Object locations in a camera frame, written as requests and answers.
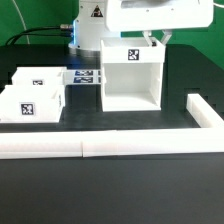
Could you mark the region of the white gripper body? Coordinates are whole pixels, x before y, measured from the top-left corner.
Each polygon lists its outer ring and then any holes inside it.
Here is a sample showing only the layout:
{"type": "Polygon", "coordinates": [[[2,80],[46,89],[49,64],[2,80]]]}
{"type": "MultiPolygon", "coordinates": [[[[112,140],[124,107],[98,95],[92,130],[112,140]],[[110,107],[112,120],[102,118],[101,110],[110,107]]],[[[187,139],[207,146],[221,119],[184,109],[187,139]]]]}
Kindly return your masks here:
{"type": "Polygon", "coordinates": [[[213,0],[107,0],[105,20],[123,32],[208,27],[213,0]]]}

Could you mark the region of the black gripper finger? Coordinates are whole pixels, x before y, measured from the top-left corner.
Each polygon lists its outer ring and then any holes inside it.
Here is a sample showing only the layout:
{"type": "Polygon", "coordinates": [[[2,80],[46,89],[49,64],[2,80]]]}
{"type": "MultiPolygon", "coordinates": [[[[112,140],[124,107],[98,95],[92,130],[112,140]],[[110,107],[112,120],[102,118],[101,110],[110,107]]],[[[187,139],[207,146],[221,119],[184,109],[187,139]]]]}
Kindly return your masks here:
{"type": "Polygon", "coordinates": [[[170,30],[164,30],[163,37],[161,39],[161,43],[163,45],[166,45],[169,42],[171,37],[172,37],[172,32],[170,30]]]}
{"type": "Polygon", "coordinates": [[[142,34],[148,46],[153,46],[153,41],[151,39],[151,31],[142,31],[142,34]]]}

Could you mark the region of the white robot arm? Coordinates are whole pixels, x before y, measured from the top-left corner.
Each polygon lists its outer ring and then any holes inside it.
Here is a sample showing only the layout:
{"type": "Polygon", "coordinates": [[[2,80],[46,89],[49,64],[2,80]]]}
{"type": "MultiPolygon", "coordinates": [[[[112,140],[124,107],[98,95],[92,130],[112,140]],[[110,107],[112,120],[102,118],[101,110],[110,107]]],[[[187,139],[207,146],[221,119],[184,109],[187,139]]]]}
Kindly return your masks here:
{"type": "Polygon", "coordinates": [[[72,54],[93,57],[100,39],[122,32],[208,27],[213,21],[213,0],[79,0],[73,21],[72,54]]]}

